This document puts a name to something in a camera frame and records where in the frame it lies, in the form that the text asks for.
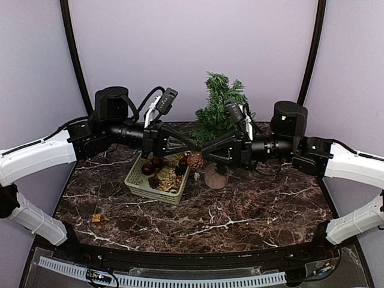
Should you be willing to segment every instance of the brown marble surface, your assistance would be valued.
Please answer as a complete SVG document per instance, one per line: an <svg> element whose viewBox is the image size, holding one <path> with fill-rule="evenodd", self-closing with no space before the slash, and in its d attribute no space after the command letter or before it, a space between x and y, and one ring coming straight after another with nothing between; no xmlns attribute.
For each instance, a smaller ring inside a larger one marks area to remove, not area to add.
<svg viewBox="0 0 384 288"><path fill-rule="evenodd" d="M81 242L162 253L248 251L308 242L332 217L316 180L289 164L273 177L236 169L222 190L191 173L179 206L134 196L124 179L138 154L119 146L77 165L56 218L71 223ZM92 224L93 214L104 214L105 226Z"/></svg>

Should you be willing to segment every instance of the black frame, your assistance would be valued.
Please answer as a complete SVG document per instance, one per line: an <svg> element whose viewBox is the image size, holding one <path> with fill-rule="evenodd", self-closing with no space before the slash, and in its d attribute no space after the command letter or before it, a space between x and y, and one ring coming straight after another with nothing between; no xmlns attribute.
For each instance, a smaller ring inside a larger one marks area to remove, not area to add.
<svg viewBox="0 0 384 288"><path fill-rule="evenodd" d="M301 106L304 105L304 101L307 96L308 88L311 82L313 68L314 68L314 64L317 56L317 50L319 49L320 36L322 34L325 7L326 7L326 0L319 0L317 3L317 13L316 13L316 20L314 23L310 53L308 55L307 66L305 68L304 78L302 80L301 89L300 89L299 97L297 100L297 103L300 104Z"/></svg>
<svg viewBox="0 0 384 288"><path fill-rule="evenodd" d="M93 111L93 106L88 94L88 90L86 88L83 70L80 64L79 54L77 52L68 0L60 0L60 6L62 21L64 23L65 35L67 36L68 48L72 59L73 70L76 75L77 84L79 86L80 93L83 98L86 112L88 113L88 115L90 115Z"/></svg>

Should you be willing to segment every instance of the purple wall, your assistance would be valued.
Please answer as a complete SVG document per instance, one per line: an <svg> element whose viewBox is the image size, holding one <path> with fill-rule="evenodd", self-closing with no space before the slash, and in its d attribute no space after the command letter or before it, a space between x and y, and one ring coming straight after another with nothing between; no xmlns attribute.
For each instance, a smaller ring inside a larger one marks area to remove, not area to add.
<svg viewBox="0 0 384 288"><path fill-rule="evenodd" d="M0 27L0 148L46 136L85 115L59 1L1 1ZM71 167L54 167L16 184L52 214ZM8 220L0 221L0 231L0 286L16 288L34 237Z"/></svg>
<svg viewBox="0 0 384 288"><path fill-rule="evenodd" d="M384 1L328 1L322 39L306 106L308 134L336 138L384 155ZM366 204L380 190L329 179L340 213ZM384 287L383 233L359 237L376 287Z"/></svg>
<svg viewBox="0 0 384 288"><path fill-rule="evenodd" d="M317 1L70 1L91 95L122 85L138 105L155 86L179 91L169 121L206 105L206 71L238 78L257 112L295 100L307 63Z"/></svg>

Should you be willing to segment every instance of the artificial pine tree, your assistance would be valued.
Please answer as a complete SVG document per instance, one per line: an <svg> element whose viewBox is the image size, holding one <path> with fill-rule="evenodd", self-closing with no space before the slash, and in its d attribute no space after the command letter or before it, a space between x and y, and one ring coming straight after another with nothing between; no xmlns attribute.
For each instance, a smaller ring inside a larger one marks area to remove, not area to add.
<svg viewBox="0 0 384 288"><path fill-rule="evenodd" d="M224 105L226 100L234 98L237 104L248 103L243 94L244 86L239 80L235 80L230 87L227 76L208 72L205 85L209 91L208 105L195 112L199 127L191 133L191 137L199 145L238 129L232 124L229 112Z"/></svg>

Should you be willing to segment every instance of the beige basket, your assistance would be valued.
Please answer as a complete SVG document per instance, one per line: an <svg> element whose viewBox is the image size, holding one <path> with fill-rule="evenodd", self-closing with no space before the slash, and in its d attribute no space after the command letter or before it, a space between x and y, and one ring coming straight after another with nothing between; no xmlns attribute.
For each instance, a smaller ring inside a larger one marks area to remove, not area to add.
<svg viewBox="0 0 384 288"><path fill-rule="evenodd" d="M173 156L165 156L165 159L171 159ZM146 159L141 158L141 153L139 154L137 160L133 164L132 169L128 173L125 184L130 188L131 193L134 195L142 196L145 198L158 200L161 202L166 202L174 205L179 205L182 193L184 191L185 185L187 183L188 176L190 174L190 168L187 168L185 171L184 177L182 179L179 191L177 193L163 192L160 190L152 189L149 186L148 178L152 175L145 176L141 168L143 164L147 163Z"/></svg>

